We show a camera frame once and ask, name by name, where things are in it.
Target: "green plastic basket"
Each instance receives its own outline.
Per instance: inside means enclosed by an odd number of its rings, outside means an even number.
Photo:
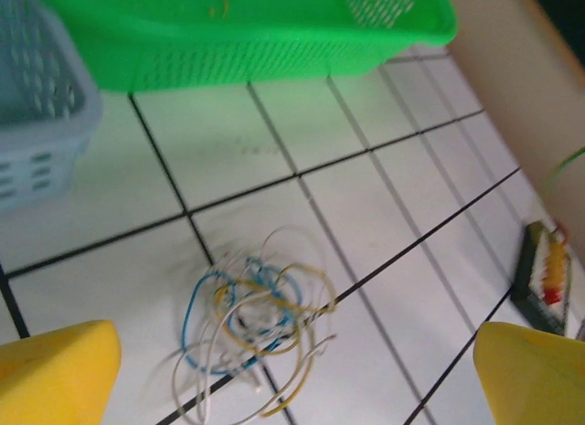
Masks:
[[[45,0],[94,79],[155,90],[367,72],[456,32],[448,0]]]

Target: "floor tile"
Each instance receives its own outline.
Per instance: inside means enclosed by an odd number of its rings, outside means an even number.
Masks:
[[[298,169],[362,149],[325,80],[254,85]]]
[[[440,224],[459,208],[419,137],[376,152],[420,234]]]
[[[339,304],[334,332],[336,340],[315,359],[307,384],[291,404],[297,422],[404,423],[417,402],[356,294]],[[282,385],[293,372],[294,357],[275,357],[269,364]]]
[[[487,114],[470,117],[465,119],[462,124],[487,162],[495,181],[501,180],[518,167],[518,162],[510,153]]]
[[[482,109],[475,93],[451,58],[428,59],[424,61],[424,66],[441,87],[457,117]]]
[[[424,46],[424,45],[418,45],[415,46],[414,48],[412,48],[412,50],[414,51],[415,55],[417,55],[418,57],[429,57],[429,56],[434,56],[434,55],[447,55],[448,51],[447,48],[441,46],[441,47],[437,47],[437,46]]]
[[[429,400],[437,425],[495,425],[482,383],[467,351]]]
[[[352,284],[297,181],[213,207],[195,220],[216,259],[242,249],[248,252],[242,255],[258,253],[264,240],[281,228],[266,246],[271,263],[324,268],[338,293]]]
[[[414,126],[379,70],[363,76],[336,77],[334,83],[369,144],[377,145],[414,133]]]
[[[414,241],[368,156],[328,167],[305,180],[358,278]]]
[[[421,412],[416,417],[416,419],[412,422],[412,425],[431,425],[431,423],[427,420],[425,415]]]
[[[427,239],[429,249],[477,328],[509,285],[475,233],[460,215]]]
[[[524,226],[515,220],[495,191],[480,199],[469,210],[504,267],[509,281],[512,281],[524,237]]]
[[[18,333],[12,323],[10,312],[8,312],[4,299],[0,298],[0,345],[12,343],[17,339]]]
[[[585,270],[571,249],[569,249],[569,253],[572,258],[573,275],[570,286],[570,304],[579,319],[585,319]]]
[[[555,227],[524,172],[512,175],[502,184],[501,190],[523,223],[529,224],[541,219],[548,228]]]
[[[150,224],[180,211],[125,95],[103,94],[104,115],[75,166],[70,191],[0,216],[5,271]]]
[[[420,248],[364,286],[424,396],[471,333]]]
[[[524,316],[516,309],[510,299],[505,299],[502,305],[495,312],[490,322],[504,322],[510,324],[517,324],[518,326],[530,327],[530,324]]]
[[[190,207],[290,173],[244,86],[136,99]]]
[[[123,360],[103,423],[154,424],[175,409],[170,381],[180,327],[191,290],[206,267],[191,228],[181,221],[20,277],[12,285],[32,335],[112,320]],[[186,375],[184,366],[179,381]]]
[[[394,82],[419,128],[424,130],[451,119],[439,93],[418,63],[386,64],[382,68]]]
[[[492,183],[479,160],[455,125],[424,134],[442,167],[465,203],[475,199]]]
[[[567,314],[567,325],[565,326],[565,336],[567,338],[575,338],[580,327],[581,320],[572,311],[569,311]]]
[[[256,393],[254,388],[244,381],[238,379],[233,380],[211,396],[209,423],[229,424],[247,418],[254,411],[262,407],[272,397],[272,394],[272,389],[268,384],[264,384],[260,391]],[[193,410],[189,415],[194,419],[197,417]],[[186,423],[181,419],[174,422],[175,425],[184,425]],[[283,413],[276,413],[269,418],[255,419],[251,423],[289,425]]]

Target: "red object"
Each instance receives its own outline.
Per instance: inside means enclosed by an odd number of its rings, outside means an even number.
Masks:
[[[542,300],[548,305],[560,302],[560,292],[558,290],[545,289],[545,295]]]

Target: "plastic basket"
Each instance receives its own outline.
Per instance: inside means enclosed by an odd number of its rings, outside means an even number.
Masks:
[[[448,0],[47,1],[112,90],[357,74],[456,31]]]
[[[0,210],[65,190],[100,118],[65,27],[34,0],[0,0]]]

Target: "beige wall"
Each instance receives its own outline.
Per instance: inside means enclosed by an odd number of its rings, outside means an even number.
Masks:
[[[451,52],[535,186],[585,144],[585,89],[522,0],[452,0]],[[563,173],[549,211],[585,263],[585,156]]]

